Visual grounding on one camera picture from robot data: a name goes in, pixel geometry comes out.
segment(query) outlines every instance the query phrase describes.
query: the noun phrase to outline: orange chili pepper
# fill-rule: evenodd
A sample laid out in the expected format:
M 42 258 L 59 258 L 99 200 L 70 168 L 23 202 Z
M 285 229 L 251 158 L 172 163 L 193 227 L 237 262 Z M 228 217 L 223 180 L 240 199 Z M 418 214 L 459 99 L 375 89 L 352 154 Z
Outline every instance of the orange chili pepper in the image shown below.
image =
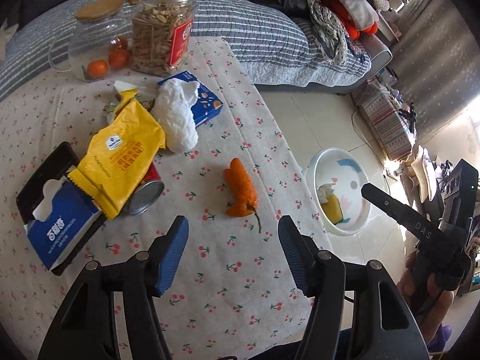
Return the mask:
M 242 162 L 234 158 L 230 162 L 230 168 L 226 168 L 224 174 L 227 185 L 237 196 L 235 204 L 229 207 L 225 214 L 237 218 L 254 214 L 258 220 L 258 231 L 261 232 L 262 227 L 257 214 L 257 192 Z

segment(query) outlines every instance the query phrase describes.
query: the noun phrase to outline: glass jar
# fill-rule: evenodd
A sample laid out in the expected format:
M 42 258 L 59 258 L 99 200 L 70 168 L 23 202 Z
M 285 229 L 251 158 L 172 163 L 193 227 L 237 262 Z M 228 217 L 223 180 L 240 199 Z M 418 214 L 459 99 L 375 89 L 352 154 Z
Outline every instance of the glass jar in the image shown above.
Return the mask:
M 127 51 L 129 23 L 122 5 L 123 0 L 97 0 L 80 8 L 75 14 L 75 30 L 68 43 L 70 68 L 61 69 L 53 62 L 61 51 L 54 47 L 56 40 L 62 39 L 66 31 L 50 45 L 48 57 L 52 68 L 60 72 L 72 71 L 80 80 L 95 81 L 126 66 L 130 58 Z
M 132 69 L 164 76 L 187 57 L 195 0 L 140 0 L 132 18 Z

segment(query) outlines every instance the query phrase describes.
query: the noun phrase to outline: blue gripper pad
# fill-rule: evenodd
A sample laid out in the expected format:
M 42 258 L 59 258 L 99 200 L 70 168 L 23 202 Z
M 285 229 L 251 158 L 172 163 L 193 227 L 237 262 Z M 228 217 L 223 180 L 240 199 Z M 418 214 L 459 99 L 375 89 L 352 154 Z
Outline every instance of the blue gripper pad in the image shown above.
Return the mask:
M 166 238 L 165 242 L 170 241 L 158 265 L 158 281 L 155 288 L 160 296 L 172 285 L 185 245 L 187 244 L 188 231 L 188 220 L 184 216 L 177 216 L 172 226 L 170 226 L 169 232 L 160 237 L 160 239 Z
M 295 285 L 307 297 L 313 296 L 313 288 L 317 285 L 318 275 L 315 268 L 315 257 L 305 243 L 310 239 L 309 244 L 316 247 L 314 241 L 306 235 L 301 235 L 295 223 L 289 215 L 284 215 L 278 221 L 278 238 L 282 245 L 286 261 L 289 263 L 290 271 Z

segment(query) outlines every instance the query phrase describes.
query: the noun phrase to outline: snack packet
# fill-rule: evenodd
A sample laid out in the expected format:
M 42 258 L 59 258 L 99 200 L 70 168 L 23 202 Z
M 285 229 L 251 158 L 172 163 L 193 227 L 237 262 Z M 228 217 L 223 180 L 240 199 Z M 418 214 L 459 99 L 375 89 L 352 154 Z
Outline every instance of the snack packet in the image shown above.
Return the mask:
M 120 93 L 115 120 L 93 136 L 87 154 L 68 174 L 108 219 L 118 215 L 158 149 L 165 149 L 165 132 L 135 93 L 136 89 Z

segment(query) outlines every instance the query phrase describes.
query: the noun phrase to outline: orange plush toy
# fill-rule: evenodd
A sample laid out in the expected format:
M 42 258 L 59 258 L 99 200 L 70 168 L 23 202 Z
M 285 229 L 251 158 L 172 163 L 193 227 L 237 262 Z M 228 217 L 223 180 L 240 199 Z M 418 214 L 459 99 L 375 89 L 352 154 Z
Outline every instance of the orange plush toy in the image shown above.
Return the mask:
M 345 9 L 342 3 L 339 0 L 320 0 L 323 5 L 325 5 L 328 9 L 330 9 L 334 14 L 337 15 L 340 22 L 346 29 L 346 32 L 349 34 L 349 37 L 352 40 L 358 39 L 362 32 L 368 33 L 373 35 L 377 32 L 378 26 L 377 23 L 373 23 L 370 27 L 366 28 L 365 30 L 357 30 L 355 28 L 355 24 L 349 14 L 349 12 Z

